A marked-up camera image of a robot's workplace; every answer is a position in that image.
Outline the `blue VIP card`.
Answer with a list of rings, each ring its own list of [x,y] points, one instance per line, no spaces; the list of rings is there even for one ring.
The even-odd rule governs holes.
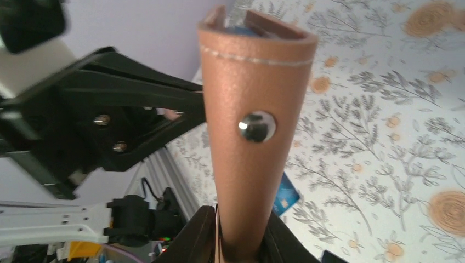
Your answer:
[[[288,211],[291,206],[295,205],[300,200],[300,195],[294,185],[291,183],[289,177],[283,172],[280,186],[277,191],[273,211],[281,216]]]

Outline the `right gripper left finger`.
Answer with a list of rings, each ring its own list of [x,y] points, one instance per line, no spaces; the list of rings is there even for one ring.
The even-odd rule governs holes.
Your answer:
[[[214,254],[214,207],[204,205],[153,263],[208,263]]]

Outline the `brown leather card holder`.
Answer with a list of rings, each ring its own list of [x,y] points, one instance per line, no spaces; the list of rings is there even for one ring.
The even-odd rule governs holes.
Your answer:
[[[215,262],[257,262],[299,120],[317,37],[249,10],[245,36],[225,7],[198,25],[217,192]]]

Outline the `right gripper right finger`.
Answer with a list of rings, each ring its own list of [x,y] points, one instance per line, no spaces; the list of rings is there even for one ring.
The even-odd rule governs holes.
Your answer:
[[[272,211],[259,251],[259,262],[264,263],[319,263],[297,239],[279,216]]]

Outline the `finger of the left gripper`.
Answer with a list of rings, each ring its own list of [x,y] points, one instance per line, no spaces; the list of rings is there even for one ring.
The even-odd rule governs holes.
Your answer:
[[[99,166],[106,171],[126,171],[205,121],[203,108],[190,108],[175,120],[142,108],[135,114],[124,110],[121,117],[111,117],[106,128],[98,129]]]
[[[75,62],[58,86],[63,95],[91,105],[203,108],[200,85],[149,68],[113,47]]]

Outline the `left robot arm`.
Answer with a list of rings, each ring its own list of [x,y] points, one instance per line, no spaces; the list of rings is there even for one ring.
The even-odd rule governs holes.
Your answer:
[[[1,153],[58,199],[96,169],[124,172],[205,121],[201,86],[99,49],[1,54]],[[85,241],[131,247],[174,238],[196,207],[166,187],[77,207],[8,208],[1,245]]]

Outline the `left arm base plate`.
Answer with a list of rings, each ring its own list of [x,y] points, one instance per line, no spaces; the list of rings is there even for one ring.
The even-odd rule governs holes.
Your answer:
[[[126,195],[106,204],[111,224],[103,230],[109,244],[142,247],[151,241],[171,241],[186,224],[186,218],[170,187],[161,196],[147,178],[140,179],[142,196]]]

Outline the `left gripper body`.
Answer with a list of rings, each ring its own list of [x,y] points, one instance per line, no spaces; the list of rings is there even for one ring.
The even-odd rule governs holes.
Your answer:
[[[63,95],[58,82],[75,62],[12,99],[1,97],[1,152],[58,199],[75,199],[81,181],[102,168],[98,129],[124,110],[135,114],[140,108]]]

